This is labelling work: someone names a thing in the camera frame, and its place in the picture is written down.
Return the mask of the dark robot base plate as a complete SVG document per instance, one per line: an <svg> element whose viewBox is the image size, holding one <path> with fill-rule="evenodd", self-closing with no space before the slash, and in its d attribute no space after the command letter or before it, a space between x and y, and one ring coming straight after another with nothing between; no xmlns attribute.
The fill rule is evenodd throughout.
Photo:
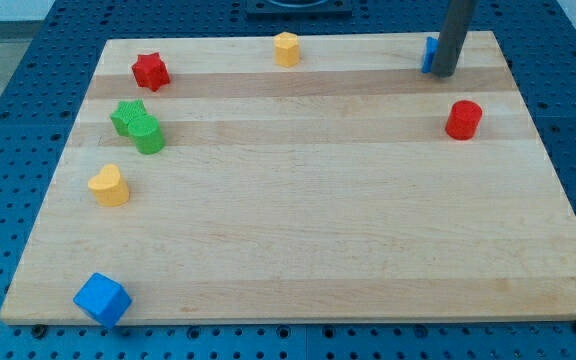
<svg viewBox="0 0 576 360"><path fill-rule="evenodd" d="M245 0L248 15L348 15L352 0Z"/></svg>

